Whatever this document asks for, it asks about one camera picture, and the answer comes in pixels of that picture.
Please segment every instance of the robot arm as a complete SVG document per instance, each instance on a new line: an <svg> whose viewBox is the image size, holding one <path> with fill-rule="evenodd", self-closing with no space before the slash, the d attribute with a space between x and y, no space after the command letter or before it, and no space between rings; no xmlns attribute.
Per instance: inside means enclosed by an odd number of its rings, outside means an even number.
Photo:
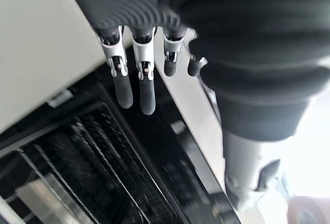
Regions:
<svg viewBox="0 0 330 224"><path fill-rule="evenodd" d="M185 27L197 31L188 72L201 71L217 95L227 195L237 209L255 204L280 177L285 141L328 81L329 69L318 62L330 54L330 0L76 1L107 55L124 108L133 100L125 54L116 44L118 27L131 29L146 115L155 109L155 27L165 30L168 76L175 73Z"/></svg>

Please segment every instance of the stainless steel surface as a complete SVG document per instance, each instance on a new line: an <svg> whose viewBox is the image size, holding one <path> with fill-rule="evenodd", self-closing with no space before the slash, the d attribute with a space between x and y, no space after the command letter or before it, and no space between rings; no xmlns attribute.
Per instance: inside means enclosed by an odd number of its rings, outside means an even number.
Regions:
<svg viewBox="0 0 330 224"><path fill-rule="evenodd" d="M15 211L0 196L0 216L9 224L25 224L25 222L15 213Z"/></svg>
<svg viewBox="0 0 330 224"><path fill-rule="evenodd" d="M75 209L78 216L75 216L70 209L63 204L63 201L53 194L50 188L41 180L34 180L16 189L18 197L31 209L31 211L45 224L90 224L91 220L80 210L55 180L51 183L65 201Z"/></svg>

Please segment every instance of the black rubber fingertip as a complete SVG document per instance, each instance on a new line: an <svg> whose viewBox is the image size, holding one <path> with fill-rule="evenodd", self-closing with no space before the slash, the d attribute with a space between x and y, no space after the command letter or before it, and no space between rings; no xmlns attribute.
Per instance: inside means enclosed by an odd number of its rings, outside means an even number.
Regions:
<svg viewBox="0 0 330 224"><path fill-rule="evenodd" d="M165 61L164 62L164 73L166 76L171 77L176 72L176 62Z"/></svg>
<svg viewBox="0 0 330 224"><path fill-rule="evenodd" d="M188 64L188 74L192 77L196 77L199 75L202 67L203 67L203 63L191 60L189 61Z"/></svg>
<svg viewBox="0 0 330 224"><path fill-rule="evenodd" d="M154 81L146 77L140 81L140 106L145 115L151 115L156 109Z"/></svg>
<svg viewBox="0 0 330 224"><path fill-rule="evenodd" d="M117 77L113 78L113 82L119 105L124 109L130 108L133 105L133 93L128 75L123 76L118 73Z"/></svg>

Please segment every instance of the metal grille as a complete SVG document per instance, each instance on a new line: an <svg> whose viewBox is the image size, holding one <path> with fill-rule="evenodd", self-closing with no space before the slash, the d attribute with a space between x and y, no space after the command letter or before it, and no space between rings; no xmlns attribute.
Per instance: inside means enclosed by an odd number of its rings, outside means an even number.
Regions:
<svg viewBox="0 0 330 224"><path fill-rule="evenodd" d="M41 178L53 174L95 223L177 223L107 106L24 147Z"/></svg>

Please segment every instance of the robotic hand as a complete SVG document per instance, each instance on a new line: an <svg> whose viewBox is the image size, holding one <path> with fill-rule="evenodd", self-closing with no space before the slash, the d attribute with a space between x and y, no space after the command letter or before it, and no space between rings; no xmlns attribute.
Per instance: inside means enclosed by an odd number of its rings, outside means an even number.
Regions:
<svg viewBox="0 0 330 224"><path fill-rule="evenodd" d="M225 184L237 209L252 206L281 176L281 155L311 96L329 79L330 0L76 0L105 51L120 105L133 95L121 28L133 34L140 105L155 109L153 35L164 28L164 70L192 27L188 72L217 95ZM207 58L208 65L201 69Z"/></svg>

